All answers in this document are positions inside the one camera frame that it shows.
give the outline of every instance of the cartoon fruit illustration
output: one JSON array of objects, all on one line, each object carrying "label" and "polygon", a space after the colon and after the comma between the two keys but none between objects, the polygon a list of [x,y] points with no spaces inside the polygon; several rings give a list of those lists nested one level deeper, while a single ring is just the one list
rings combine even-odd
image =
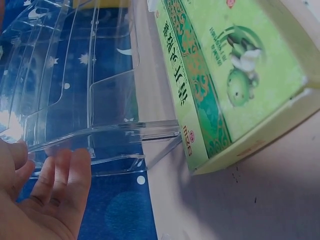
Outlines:
[{"label": "cartoon fruit illustration", "polygon": [[230,53],[232,65],[245,72],[249,78],[253,77],[262,50],[256,47],[237,26],[234,27],[233,33],[228,34],[227,42],[232,47]]},{"label": "cartoon fruit illustration", "polygon": [[241,107],[254,98],[253,86],[248,75],[237,68],[233,68],[227,80],[227,94],[234,107]]},{"label": "cartoon fruit illustration", "polygon": [[259,85],[256,72],[257,61],[262,49],[255,46],[251,38],[234,25],[233,32],[226,35],[231,46],[229,55],[233,69],[228,75],[227,94],[234,107],[241,107],[254,98],[253,89]]}]

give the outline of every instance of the chinese characters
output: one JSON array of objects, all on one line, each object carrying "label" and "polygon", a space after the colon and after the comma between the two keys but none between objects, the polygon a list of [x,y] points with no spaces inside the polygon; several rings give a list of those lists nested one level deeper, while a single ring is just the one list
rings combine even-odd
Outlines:
[{"label": "chinese characters", "polygon": [[175,43],[174,33],[172,29],[169,27],[168,21],[166,21],[164,24],[163,36],[166,40],[166,48],[170,56],[170,63],[171,63],[172,69],[174,71],[173,76],[174,76],[175,83],[178,90],[180,105],[183,106],[188,97],[186,82],[184,81],[185,72],[184,72],[184,68],[182,67],[183,62],[181,59],[179,59],[177,55],[177,51],[179,51],[179,48],[174,46],[174,43]]}]

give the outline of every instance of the plastic tray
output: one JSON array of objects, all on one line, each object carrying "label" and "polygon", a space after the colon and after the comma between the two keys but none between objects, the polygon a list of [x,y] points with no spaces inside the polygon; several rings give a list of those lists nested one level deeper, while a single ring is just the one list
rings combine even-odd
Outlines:
[{"label": "plastic tray", "polygon": [[153,13],[140,0],[33,2],[0,44],[0,137],[36,172],[87,148],[94,176],[146,171],[181,142]]}]

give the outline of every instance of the hand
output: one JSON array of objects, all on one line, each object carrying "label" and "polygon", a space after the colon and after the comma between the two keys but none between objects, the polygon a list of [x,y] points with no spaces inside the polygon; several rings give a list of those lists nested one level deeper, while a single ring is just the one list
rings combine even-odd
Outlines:
[{"label": "hand", "polygon": [[28,199],[16,203],[35,169],[24,143],[0,139],[0,239],[75,240],[91,185],[87,150],[48,157]]}]

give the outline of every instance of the finger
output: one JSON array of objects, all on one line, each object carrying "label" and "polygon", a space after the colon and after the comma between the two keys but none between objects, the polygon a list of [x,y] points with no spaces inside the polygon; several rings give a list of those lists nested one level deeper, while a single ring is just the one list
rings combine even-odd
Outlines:
[{"label": "finger", "polygon": [[15,183],[15,163],[9,144],[0,139],[0,187],[9,195]]},{"label": "finger", "polygon": [[72,152],[63,149],[55,158],[54,184],[49,203],[44,207],[43,213],[53,216],[66,195],[69,168]]},{"label": "finger", "polygon": [[7,143],[14,161],[15,170],[24,166],[28,160],[28,149],[25,142]]},{"label": "finger", "polygon": [[28,199],[22,202],[34,210],[40,211],[51,197],[55,181],[55,158],[48,157],[42,166],[39,178],[36,181]]},{"label": "finger", "polygon": [[65,198],[56,214],[75,239],[79,234],[90,185],[91,157],[86,149],[78,149],[72,154]]},{"label": "finger", "polygon": [[12,187],[11,194],[12,200],[17,200],[22,188],[24,187],[34,170],[35,163],[31,160],[28,160],[24,166],[15,171],[14,185]]}]

